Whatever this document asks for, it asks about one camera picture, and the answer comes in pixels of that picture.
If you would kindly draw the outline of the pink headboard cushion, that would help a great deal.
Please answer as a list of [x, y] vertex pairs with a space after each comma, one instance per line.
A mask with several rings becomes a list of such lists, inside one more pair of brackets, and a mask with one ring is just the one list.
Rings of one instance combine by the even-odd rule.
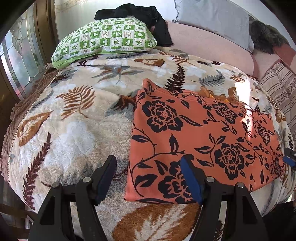
[[291, 68], [296, 70], [296, 51], [288, 44], [274, 47], [274, 52]]

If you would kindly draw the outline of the grey pillow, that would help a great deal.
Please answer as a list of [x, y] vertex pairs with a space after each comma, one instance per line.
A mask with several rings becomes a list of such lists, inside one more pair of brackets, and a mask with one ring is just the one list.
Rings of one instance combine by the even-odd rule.
[[254, 43], [249, 34], [248, 13], [231, 1], [174, 1], [175, 23], [197, 27], [215, 33], [253, 52]]

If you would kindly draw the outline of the black clothing pile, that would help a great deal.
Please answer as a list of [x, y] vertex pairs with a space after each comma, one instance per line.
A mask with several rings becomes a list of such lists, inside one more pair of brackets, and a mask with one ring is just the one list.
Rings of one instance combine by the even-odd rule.
[[152, 35], [160, 47], [170, 47], [173, 45], [168, 25], [155, 6], [135, 6], [134, 4], [123, 4], [115, 9], [98, 10], [94, 16], [95, 20], [108, 18], [125, 18], [133, 16], [145, 23], [146, 27], [152, 30]]

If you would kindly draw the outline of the dark furry garment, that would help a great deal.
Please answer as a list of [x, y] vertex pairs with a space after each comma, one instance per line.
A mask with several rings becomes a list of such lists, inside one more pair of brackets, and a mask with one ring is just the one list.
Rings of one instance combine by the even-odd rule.
[[273, 26], [254, 20], [249, 23], [249, 34], [254, 48], [268, 54], [274, 54], [274, 47], [290, 45], [287, 39]]

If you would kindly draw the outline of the striped bed sheet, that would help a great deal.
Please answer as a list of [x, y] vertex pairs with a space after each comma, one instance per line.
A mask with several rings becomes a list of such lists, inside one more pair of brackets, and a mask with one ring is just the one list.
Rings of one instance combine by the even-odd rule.
[[285, 115], [295, 139], [295, 72], [279, 60], [267, 70], [259, 82]]

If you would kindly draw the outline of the pink bolster cushion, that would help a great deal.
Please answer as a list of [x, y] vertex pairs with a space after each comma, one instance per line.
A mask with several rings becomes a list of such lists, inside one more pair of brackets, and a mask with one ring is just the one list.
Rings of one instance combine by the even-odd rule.
[[235, 43], [200, 28], [170, 21], [166, 24], [173, 42], [171, 49], [229, 64], [257, 78], [262, 78], [279, 60], [276, 54], [270, 55], [257, 50], [250, 53]]

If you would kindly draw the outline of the wooden door frame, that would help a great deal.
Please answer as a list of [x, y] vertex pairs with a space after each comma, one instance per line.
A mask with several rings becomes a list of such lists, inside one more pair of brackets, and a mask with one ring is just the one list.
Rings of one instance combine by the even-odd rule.
[[33, 4], [33, 16], [39, 50], [43, 62], [47, 64], [51, 62], [52, 54], [59, 43], [54, 1], [35, 1]]

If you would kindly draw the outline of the orange floral garment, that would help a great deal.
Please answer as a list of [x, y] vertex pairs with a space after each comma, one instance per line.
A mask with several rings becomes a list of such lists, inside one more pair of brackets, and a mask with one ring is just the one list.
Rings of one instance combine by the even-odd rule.
[[135, 100], [125, 199], [192, 203], [180, 165], [185, 155], [207, 176], [249, 191], [285, 171], [269, 114], [201, 92], [170, 93], [145, 79]]

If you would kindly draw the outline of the green white patterned pillow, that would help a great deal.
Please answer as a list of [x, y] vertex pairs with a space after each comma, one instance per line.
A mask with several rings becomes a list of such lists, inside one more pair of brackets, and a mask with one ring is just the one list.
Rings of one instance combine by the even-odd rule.
[[134, 17], [109, 18], [88, 23], [64, 37], [51, 61], [59, 70], [92, 55], [146, 52], [156, 45], [156, 39], [142, 21]]

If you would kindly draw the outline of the leaf pattern fleece blanket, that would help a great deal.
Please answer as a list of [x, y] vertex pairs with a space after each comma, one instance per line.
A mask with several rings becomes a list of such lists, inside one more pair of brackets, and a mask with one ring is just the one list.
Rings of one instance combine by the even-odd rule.
[[[137, 93], [145, 79], [170, 93], [201, 92], [242, 102], [269, 114], [283, 151], [293, 148], [285, 115], [256, 81], [240, 69], [178, 50], [100, 55], [46, 74], [16, 105], [4, 137], [1, 171], [29, 208], [38, 211], [50, 186], [78, 183], [113, 155], [117, 172], [96, 207], [108, 240], [188, 240], [199, 215], [192, 203], [127, 201], [130, 141]], [[262, 215], [295, 188], [295, 171], [249, 191]]]

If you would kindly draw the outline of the stained glass window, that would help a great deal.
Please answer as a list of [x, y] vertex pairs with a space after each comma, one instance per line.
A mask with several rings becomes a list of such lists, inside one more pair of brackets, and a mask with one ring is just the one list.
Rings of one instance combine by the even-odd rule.
[[1, 61], [8, 80], [20, 100], [29, 96], [45, 71], [37, 42], [31, 5], [14, 22], [1, 43]]

